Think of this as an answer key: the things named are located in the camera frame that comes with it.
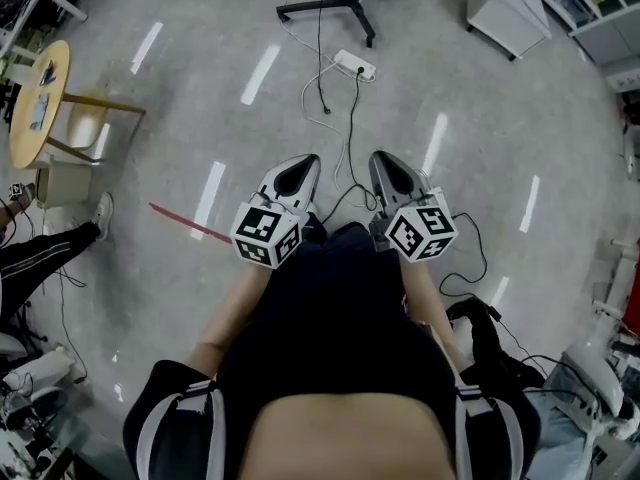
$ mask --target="gray floor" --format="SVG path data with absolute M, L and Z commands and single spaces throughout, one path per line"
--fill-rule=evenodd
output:
M 193 218 L 213 162 L 223 163 L 207 226 L 226 233 L 264 171 L 305 152 L 322 158 L 321 211 L 338 196 L 332 173 L 340 138 L 300 112 L 300 91 L 317 72 L 317 56 L 281 28 L 275 7 L 282 2 L 81 0 L 89 20 L 68 21 L 58 34 L 71 45 L 72 92 L 105 87 L 112 98 L 149 110 L 133 138 L 135 118 L 109 113 L 109 161 L 96 171 L 92 197 L 105 188 L 113 193 L 112 234 L 68 267 L 87 288 L 66 285 L 64 291 L 67 325 L 89 369 L 86 418 L 107 441 L 118 442 L 121 421 L 153 363 L 188 353 L 242 268 L 229 246 L 192 238 L 148 203 Z M 494 45 L 465 31 L 464 0 L 363 5 L 379 31 L 373 50 L 364 47 L 349 12 L 327 11 L 322 20 L 328 55 L 345 48 L 378 68 L 355 113 L 356 175 L 368 179 L 367 158 L 380 148 L 422 167 L 439 128 L 431 182 L 443 187 L 454 212 L 475 219 L 489 262 L 486 277 L 471 289 L 491 301 L 501 279 L 509 279 L 498 310 L 532 353 L 557 355 L 586 340 L 593 284 L 606 279 L 615 258 L 606 243 L 640 231 L 639 187 L 625 177 L 619 113 L 598 70 L 552 19 L 553 40 L 509 63 Z M 316 20 L 315 13 L 296 16 L 290 27 L 315 42 Z M 155 22 L 163 27 L 134 75 L 132 59 Z M 279 54 L 253 103 L 242 104 L 270 45 L 278 45 Z M 307 108 L 346 133 L 354 82 L 331 70 L 323 86 L 331 115 L 322 114 L 314 87 Z M 13 171 L 7 156 L 0 160 L 4 184 L 33 177 Z M 534 175 L 539 192 L 524 233 L 519 228 Z M 46 219 L 61 231 L 92 210 L 54 209 Z M 40 212 L 31 214 L 39 228 Z M 366 223 L 369 217 L 343 204 L 331 227 L 351 219 Z M 437 281 L 454 270 L 469 277 L 481 271 L 475 232 L 464 218 L 458 223 L 454 247 L 433 262 Z M 26 226 L 20 234 L 26 237 Z M 469 287 L 452 281 L 448 289 Z M 57 278 L 32 301 L 36 327 L 65 343 Z M 506 334 L 504 345 L 524 356 Z

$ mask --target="power strip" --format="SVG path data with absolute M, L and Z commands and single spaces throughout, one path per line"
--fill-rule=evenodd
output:
M 338 66 L 354 76 L 358 73 L 358 68 L 363 68 L 364 72 L 360 75 L 363 80 L 373 80 L 375 78 L 376 67 L 349 53 L 347 50 L 340 50 L 333 60 Z

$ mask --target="white cube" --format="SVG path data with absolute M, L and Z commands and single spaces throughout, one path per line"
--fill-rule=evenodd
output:
M 408 261 L 441 256 L 458 236 L 446 203 L 400 208 L 385 236 Z
M 293 214 L 241 203 L 231 227 L 231 240 L 242 259 L 276 269 L 302 243 L 308 214 Z

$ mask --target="white cable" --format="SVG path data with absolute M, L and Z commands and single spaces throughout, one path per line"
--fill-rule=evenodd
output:
M 324 68 L 322 71 L 320 71 L 320 73 L 318 73 L 317 75 L 315 75 L 311 80 L 309 80 L 305 86 L 302 88 L 302 92 L 300 93 L 300 107 L 302 108 L 302 115 L 304 116 L 304 118 L 307 121 L 311 121 L 312 123 L 316 123 L 319 124 L 320 126 L 324 126 L 325 128 L 328 128 L 329 130 L 335 132 L 338 137 L 340 137 L 340 140 L 342 141 L 342 151 L 340 152 L 340 159 L 338 160 L 338 163 L 336 164 L 336 168 L 333 171 L 333 184 L 335 185 L 338 194 L 342 194 L 342 189 L 340 188 L 340 184 L 338 183 L 338 173 L 340 172 L 340 168 L 342 167 L 342 162 L 344 161 L 344 157 L 346 155 L 347 152 L 347 141 L 344 138 L 344 135 L 342 135 L 342 133 L 340 133 L 340 130 L 338 130 L 337 128 L 334 128 L 333 126 L 331 126 L 330 124 L 327 123 L 323 123 L 322 121 L 318 121 L 317 119 L 314 119 L 313 117 L 309 116 L 307 114 L 307 110 L 304 106 L 304 95 L 307 92 L 307 89 L 309 88 L 309 86 L 315 82 L 315 80 L 318 78 L 318 76 L 323 75 L 325 72 L 329 71 L 331 68 L 336 66 L 336 62 L 333 62 L 326 68 Z M 356 204 L 356 203 L 352 203 L 351 201 L 349 201 L 349 199 L 347 197 L 344 198 L 344 200 L 349 203 L 351 206 L 355 206 L 358 208 L 367 208 L 366 204 Z
M 284 4 L 283 5 L 287 5 L 287 3 L 289 3 L 289 0 L 284 0 Z M 293 32 L 291 32 L 291 30 L 289 30 L 287 27 L 285 27 L 284 23 L 282 22 L 282 20 L 280 21 L 280 26 L 284 29 L 284 31 L 289 34 L 291 37 L 293 37 L 296 41 L 298 41 L 301 45 L 306 46 L 307 48 L 309 48 L 310 50 L 318 53 L 318 49 L 315 46 L 311 46 L 308 43 L 305 43 L 302 39 L 300 39 L 298 36 L 296 36 Z M 322 56 L 327 59 L 329 62 L 333 62 L 333 59 L 331 57 L 329 57 L 326 53 L 323 53 Z M 336 66 L 336 68 L 338 69 L 338 71 L 340 71 L 343 75 L 348 76 L 349 78 L 353 78 L 354 80 L 356 79 L 355 75 L 352 75 L 351 73 L 349 73 L 348 71 L 345 71 L 344 69 L 342 69 L 342 67 L 340 66 Z M 373 75 L 373 78 L 371 78 L 370 80 L 367 80 L 365 78 L 360 77 L 358 79 L 360 82 L 364 82 L 367 84 L 373 83 L 376 81 L 376 75 Z

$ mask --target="round wooden table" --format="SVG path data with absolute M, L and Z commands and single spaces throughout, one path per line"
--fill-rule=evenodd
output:
M 55 71 L 52 77 L 55 77 L 51 83 L 47 85 L 39 85 L 45 70 L 49 64 L 53 62 Z M 33 63 L 33 69 L 37 74 L 37 84 L 33 87 L 23 86 L 18 94 L 18 99 L 13 109 L 13 117 L 11 119 L 11 132 L 9 134 L 9 142 L 11 147 L 11 160 L 16 169 L 27 169 L 35 167 L 34 161 L 44 148 L 45 144 L 50 144 L 65 153 L 76 158 L 85 160 L 86 162 L 95 163 L 100 160 L 94 160 L 91 157 L 81 153 L 67 144 L 57 141 L 49 133 L 53 127 L 53 123 L 58 115 L 58 110 L 63 101 L 69 103 L 82 103 L 85 105 L 93 105 L 96 107 L 113 108 L 123 110 L 125 112 L 137 112 L 145 114 L 146 110 L 131 105 L 123 105 L 108 100 L 98 98 L 88 98 L 85 96 L 74 96 L 65 92 L 67 80 L 69 78 L 69 69 L 71 66 L 71 53 L 69 45 L 65 41 L 56 41 L 51 46 L 38 55 Z M 32 130 L 31 122 L 36 103 L 40 95 L 48 94 L 49 101 L 47 109 L 42 120 L 40 130 Z

